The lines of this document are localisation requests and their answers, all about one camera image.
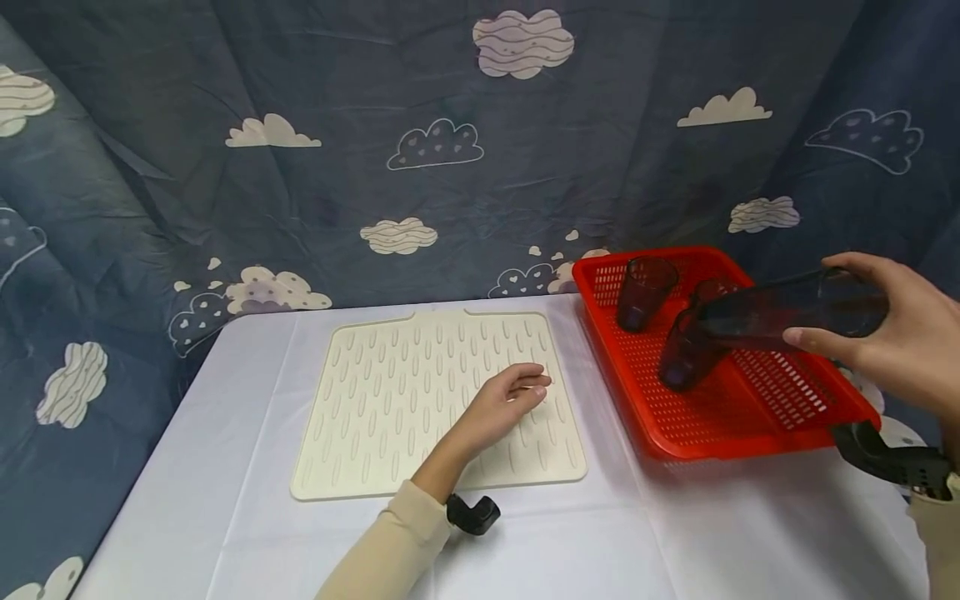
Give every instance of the silicone drying mat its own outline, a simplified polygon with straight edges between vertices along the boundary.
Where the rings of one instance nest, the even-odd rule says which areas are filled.
[[[416,313],[334,331],[290,491],[298,500],[394,493],[508,365],[553,378],[546,399],[465,471],[460,488],[575,481],[587,462],[546,318]]]

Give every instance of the red plastic basket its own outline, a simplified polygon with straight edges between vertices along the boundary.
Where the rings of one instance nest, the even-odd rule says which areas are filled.
[[[642,333],[615,320],[627,262],[666,258],[680,281]],[[879,416],[867,400],[823,358],[735,350],[693,390],[677,394],[657,377],[660,352],[674,318],[693,287],[726,277],[750,278],[722,252],[707,247],[669,248],[585,258],[573,266],[584,301],[584,320],[614,401],[637,452],[662,461],[734,459],[833,445],[829,428]]]

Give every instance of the sleeve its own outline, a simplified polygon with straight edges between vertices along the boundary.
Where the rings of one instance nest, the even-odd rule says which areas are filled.
[[[960,599],[960,476],[947,481],[953,499],[934,500],[914,494],[910,515],[926,545],[930,600]]]
[[[446,509],[404,481],[315,600],[403,600],[450,537]]]

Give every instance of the table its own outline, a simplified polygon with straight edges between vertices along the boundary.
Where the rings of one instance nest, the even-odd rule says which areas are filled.
[[[638,460],[579,302],[477,300],[231,323],[75,600],[312,600],[386,503],[290,496],[330,335],[452,308],[546,315],[589,471],[576,483],[490,492],[503,517],[483,538],[452,540],[411,598],[926,598],[923,545],[899,494],[835,450],[678,466]]]

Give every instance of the hand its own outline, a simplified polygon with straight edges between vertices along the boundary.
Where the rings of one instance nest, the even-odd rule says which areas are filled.
[[[511,365],[487,380],[446,436],[472,460],[510,433],[546,397],[543,366]]]
[[[960,305],[910,268],[888,258],[845,252],[824,258],[867,279],[890,300],[883,324],[865,338],[790,328],[783,341],[844,363],[880,388],[934,413],[945,430],[960,424]]]
[[[488,379],[410,480],[445,504],[467,464],[540,404],[550,383],[543,367],[533,363],[512,365]]]

